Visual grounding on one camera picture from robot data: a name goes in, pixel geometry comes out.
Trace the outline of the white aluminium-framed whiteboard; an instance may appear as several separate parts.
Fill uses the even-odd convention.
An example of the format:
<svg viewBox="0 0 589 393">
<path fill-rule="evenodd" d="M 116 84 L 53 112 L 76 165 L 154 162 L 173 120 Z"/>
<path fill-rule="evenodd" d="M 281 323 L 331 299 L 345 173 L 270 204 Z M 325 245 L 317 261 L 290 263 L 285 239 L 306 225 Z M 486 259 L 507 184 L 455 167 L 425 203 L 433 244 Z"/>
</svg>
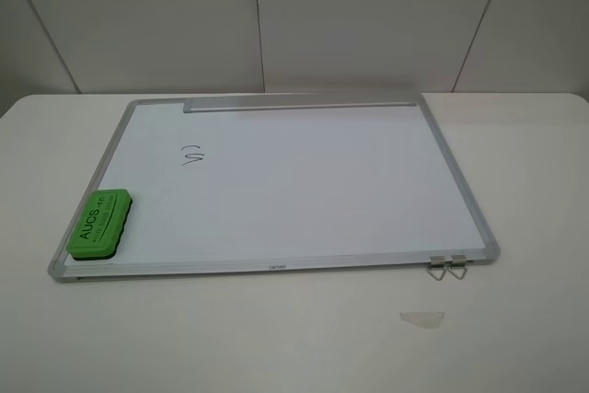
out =
<svg viewBox="0 0 589 393">
<path fill-rule="evenodd" d="M 421 96 L 192 114 L 185 100 L 206 96 L 134 100 L 48 272 L 66 282 L 493 262 L 497 241 Z M 116 254 L 73 260 L 66 245 L 88 195 L 109 189 L 133 199 Z"/>
</svg>

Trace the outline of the silver pen tray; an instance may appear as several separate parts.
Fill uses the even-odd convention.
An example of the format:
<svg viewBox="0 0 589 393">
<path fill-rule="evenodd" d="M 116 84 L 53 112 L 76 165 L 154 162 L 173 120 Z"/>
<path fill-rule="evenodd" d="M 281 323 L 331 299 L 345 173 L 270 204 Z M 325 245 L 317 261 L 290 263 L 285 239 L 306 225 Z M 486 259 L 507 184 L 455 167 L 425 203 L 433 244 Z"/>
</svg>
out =
<svg viewBox="0 0 589 393">
<path fill-rule="evenodd" d="M 393 92 L 229 95 L 187 98 L 183 112 L 192 114 L 224 111 L 418 106 L 421 102 L 422 96 L 420 94 Z"/>
</svg>

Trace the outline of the right metal hanging clip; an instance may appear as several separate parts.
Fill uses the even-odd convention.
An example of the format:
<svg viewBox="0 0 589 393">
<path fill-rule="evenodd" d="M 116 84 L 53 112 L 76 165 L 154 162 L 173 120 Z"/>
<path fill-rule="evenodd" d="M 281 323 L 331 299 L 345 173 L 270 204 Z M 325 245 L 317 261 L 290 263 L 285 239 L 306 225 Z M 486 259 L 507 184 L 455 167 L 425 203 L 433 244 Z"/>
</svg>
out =
<svg viewBox="0 0 589 393">
<path fill-rule="evenodd" d="M 468 266 L 473 261 L 469 260 L 464 254 L 452 255 L 449 262 L 447 262 L 447 271 L 457 280 L 463 281 L 468 273 Z"/>
</svg>

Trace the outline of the green whiteboard eraser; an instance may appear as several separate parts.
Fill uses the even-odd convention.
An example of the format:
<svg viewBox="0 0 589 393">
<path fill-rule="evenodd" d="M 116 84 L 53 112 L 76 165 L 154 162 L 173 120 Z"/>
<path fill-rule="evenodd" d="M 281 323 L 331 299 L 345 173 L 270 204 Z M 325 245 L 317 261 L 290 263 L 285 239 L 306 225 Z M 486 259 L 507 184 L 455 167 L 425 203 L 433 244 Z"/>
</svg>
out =
<svg viewBox="0 0 589 393">
<path fill-rule="evenodd" d="M 73 260 L 107 260 L 118 249 L 133 204 L 125 189 L 91 192 L 78 216 L 66 250 Z"/>
</svg>

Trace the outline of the clear tape scrap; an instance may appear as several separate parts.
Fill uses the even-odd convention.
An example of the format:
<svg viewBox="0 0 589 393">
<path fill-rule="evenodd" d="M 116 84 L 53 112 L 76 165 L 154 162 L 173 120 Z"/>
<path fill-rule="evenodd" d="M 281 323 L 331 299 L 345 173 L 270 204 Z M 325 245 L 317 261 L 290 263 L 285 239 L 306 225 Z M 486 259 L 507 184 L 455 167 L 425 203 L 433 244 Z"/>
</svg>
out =
<svg viewBox="0 0 589 393">
<path fill-rule="evenodd" d="M 399 317 L 420 329 L 439 329 L 445 319 L 445 312 L 400 312 Z"/>
</svg>

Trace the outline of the left metal hanging clip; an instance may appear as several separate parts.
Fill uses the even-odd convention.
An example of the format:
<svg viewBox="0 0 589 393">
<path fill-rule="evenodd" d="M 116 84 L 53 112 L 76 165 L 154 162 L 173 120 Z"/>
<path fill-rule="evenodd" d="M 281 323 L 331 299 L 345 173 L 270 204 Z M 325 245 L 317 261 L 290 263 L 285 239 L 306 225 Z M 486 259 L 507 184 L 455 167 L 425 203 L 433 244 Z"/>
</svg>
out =
<svg viewBox="0 0 589 393">
<path fill-rule="evenodd" d="M 449 263 L 450 261 L 444 255 L 431 256 L 426 271 L 437 282 L 441 282 L 447 274 Z"/>
</svg>

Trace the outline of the metal hanging clip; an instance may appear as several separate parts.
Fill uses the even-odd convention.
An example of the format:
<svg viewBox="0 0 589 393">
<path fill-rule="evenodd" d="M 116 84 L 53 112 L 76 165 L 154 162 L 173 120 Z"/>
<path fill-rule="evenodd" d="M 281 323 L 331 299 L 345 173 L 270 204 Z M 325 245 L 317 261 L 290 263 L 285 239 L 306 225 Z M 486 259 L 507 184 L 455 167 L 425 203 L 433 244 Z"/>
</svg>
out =
<svg viewBox="0 0 589 393">
<path fill-rule="evenodd" d="M 457 280 L 463 281 L 468 273 L 468 266 L 473 261 L 469 260 L 464 254 L 452 255 L 449 262 L 447 262 L 447 271 Z"/>
<path fill-rule="evenodd" d="M 431 256 L 426 271 L 437 282 L 441 282 L 447 274 L 449 263 L 450 261 L 444 255 Z"/>
</svg>

